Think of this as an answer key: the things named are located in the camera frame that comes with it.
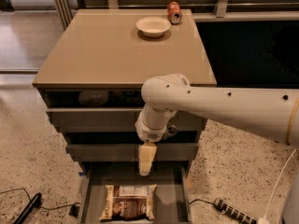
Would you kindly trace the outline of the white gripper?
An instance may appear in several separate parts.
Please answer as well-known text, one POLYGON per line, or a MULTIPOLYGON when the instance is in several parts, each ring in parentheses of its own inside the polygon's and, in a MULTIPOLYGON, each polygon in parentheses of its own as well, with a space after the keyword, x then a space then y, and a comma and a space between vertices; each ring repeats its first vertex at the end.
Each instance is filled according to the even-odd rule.
POLYGON ((167 124, 176 112, 146 112, 142 111, 135 123, 135 129, 139 139, 144 143, 138 149, 138 167, 142 176, 150 174, 152 162, 155 158, 159 142, 167 134, 167 124))

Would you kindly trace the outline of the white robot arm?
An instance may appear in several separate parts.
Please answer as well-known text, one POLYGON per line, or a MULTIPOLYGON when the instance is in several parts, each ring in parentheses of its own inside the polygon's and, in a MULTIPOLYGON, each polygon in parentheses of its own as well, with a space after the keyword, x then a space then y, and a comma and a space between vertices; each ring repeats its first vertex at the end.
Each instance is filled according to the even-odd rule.
POLYGON ((298 224, 296 90, 195 88, 170 75, 141 93, 136 129, 148 144, 183 112, 208 121, 187 179, 195 224, 237 224, 212 209, 216 198, 270 224, 298 224))

